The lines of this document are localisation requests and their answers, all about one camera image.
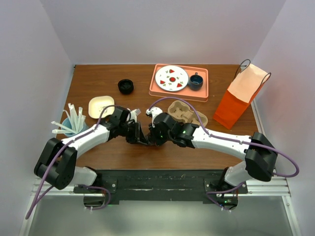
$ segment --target beige bowl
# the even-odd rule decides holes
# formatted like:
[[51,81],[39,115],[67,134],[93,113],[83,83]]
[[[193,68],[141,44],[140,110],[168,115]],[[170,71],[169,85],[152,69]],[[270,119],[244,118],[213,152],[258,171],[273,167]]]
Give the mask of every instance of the beige bowl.
[[[98,119],[104,107],[114,105],[114,99],[111,96],[101,96],[92,98],[89,102],[89,116]],[[105,110],[102,118],[113,114],[115,107],[109,107]]]

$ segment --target black cup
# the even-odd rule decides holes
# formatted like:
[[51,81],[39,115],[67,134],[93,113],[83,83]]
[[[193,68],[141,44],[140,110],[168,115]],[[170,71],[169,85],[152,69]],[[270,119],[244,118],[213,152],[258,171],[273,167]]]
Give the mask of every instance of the black cup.
[[194,75],[192,75],[188,81],[188,86],[191,90],[198,91],[201,89],[203,85],[203,78],[198,75],[196,72]]

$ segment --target paper bag handle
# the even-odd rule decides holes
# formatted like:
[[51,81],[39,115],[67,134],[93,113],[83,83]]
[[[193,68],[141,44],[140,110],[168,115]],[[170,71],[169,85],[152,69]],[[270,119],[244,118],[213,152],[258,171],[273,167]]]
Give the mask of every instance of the paper bag handle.
[[271,72],[269,72],[268,74],[265,75],[265,77],[262,79],[262,81],[261,81],[259,87],[258,87],[257,90],[254,92],[254,94],[260,89],[261,86],[263,86],[264,83],[267,82],[267,80],[269,80],[270,76],[271,76]]
[[246,70],[246,68],[249,67],[249,65],[251,64],[251,60],[245,59],[244,61],[242,61],[241,64],[238,66],[236,72],[235,72],[235,75],[234,75],[234,79],[233,79],[233,80],[235,80],[235,78],[236,78],[236,76],[237,76],[238,74],[241,74],[241,73],[244,71],[244,70],[241,70],[241,71],[238,73],[238,70],[241,68],[241,66],[242,66],[242,65],[244,64],[244,62],[246,62],[246,61],[249,61],[250,63],[248,63],[248,65],[244,68],[244,70]]

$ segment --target orange tray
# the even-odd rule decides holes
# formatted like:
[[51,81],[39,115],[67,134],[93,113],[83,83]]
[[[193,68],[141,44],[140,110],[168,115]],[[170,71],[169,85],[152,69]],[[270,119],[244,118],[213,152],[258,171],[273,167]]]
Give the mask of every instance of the orange tray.
[[196,72],[198,72],[198,75],[200,75],[203,78],[203,85],[200,90],[193,91],[189,88],[187,85],[184,89],[178,91],[178,92],[167,92],[161,89],[155,80],[156,72],[161,69],[162,67],[166,66],[168,64],[156,64],[150,84],[149,89],[149,95],[151,96],[159,96],[159,97],[167,97],[167,96],[175,96],[178,98],[182,98],[185,100],[193,100],[193,101],[199,101],[199,102],[206,102],[208,101],[209,96],[209,80],[208,80],[208,70],[203,68],[197,68],[197,67],[191,67],[191,66],[182,66],[182,65],[175,65],[179,66],[182,69],[184,69],[188,76],[194,75]]

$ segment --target black lid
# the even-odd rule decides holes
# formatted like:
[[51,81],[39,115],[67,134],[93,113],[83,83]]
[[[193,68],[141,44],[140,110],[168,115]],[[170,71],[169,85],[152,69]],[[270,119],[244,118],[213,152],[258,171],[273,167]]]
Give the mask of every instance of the black lid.
[[133,82],[131,80],[120,80],[118,89],[123,94],[130,94],[133,91]]

